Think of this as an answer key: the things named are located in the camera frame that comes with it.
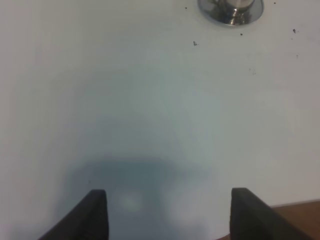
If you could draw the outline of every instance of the white surface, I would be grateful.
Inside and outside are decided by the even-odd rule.
[[[150,183],[162,216],[143,210],[145,178],[108,195],[150,214],[136,222],[166,220],[150,239],[227,234],[232,187],[270,205],[320,198],[319,7],[266,1],[256,23],[225,28],[196,0],[3,0],[0,239],[42,235],[105,187],[94,169],[110,159],[128,174],[139,159],[200,173],[158,195]]]

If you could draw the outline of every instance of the wooden floor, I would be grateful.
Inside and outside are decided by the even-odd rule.
[[[296,228],[315,240],[320,240],[320,201],[273,208]],[[218,240],[229,240],[229,235]]]

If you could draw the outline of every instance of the metal fixture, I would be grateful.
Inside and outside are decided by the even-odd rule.
[[[198,0],[198,4],[208,17],[231,26],[250,24],[264,11],[263,0]]]

